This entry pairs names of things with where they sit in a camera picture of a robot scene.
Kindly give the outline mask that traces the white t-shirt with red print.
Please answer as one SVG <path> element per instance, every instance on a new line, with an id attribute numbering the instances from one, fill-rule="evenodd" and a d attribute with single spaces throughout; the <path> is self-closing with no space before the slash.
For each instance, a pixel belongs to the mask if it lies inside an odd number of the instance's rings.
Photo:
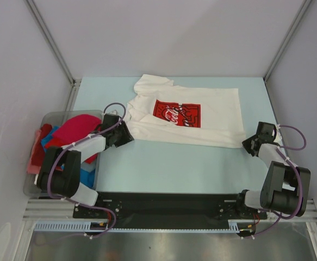
<path id="1" fill-rule="evenodd" d="M 138 140 L 240 148 L 246 138 L 238 89 L 187 88 L 143 75 L 125 122 Z"/>

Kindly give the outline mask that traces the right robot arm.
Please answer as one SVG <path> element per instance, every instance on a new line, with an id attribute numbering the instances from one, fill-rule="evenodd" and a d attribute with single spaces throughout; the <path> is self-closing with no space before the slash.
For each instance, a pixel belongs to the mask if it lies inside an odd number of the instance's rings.
<path id="1" fill-rule="evenodd" d="M 265 210 L 289 220 L 306 211 L 311 172 L 284 154 L 285 147 L 276 142 L 281 127 L 259 122 L 256 133 L 242 142 L 246 152 L 262 160 L 268 172 L 260 191 L 238 194 L 235 212 L 241 218 L 248 218 L 254 210 Z"/>

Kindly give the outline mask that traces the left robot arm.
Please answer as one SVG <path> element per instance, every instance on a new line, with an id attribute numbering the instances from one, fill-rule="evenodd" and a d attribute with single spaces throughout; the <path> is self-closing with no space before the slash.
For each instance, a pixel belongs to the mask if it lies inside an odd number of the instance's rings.
<path id="1" fill-rule="evenodd" d="M 92 186 L 81 182 L 81 165 L 110 147 L 120 147 L 133 140 L 122 117 L 105 114 L 101 123 L 80 139 L 47 149 L 35 179 L 36 186 L 51 198 L 67 198 L 83 204 L 88 214 L 99 217 L 104 212 L 104 203 L 98 200 L 98 192 Z"/>

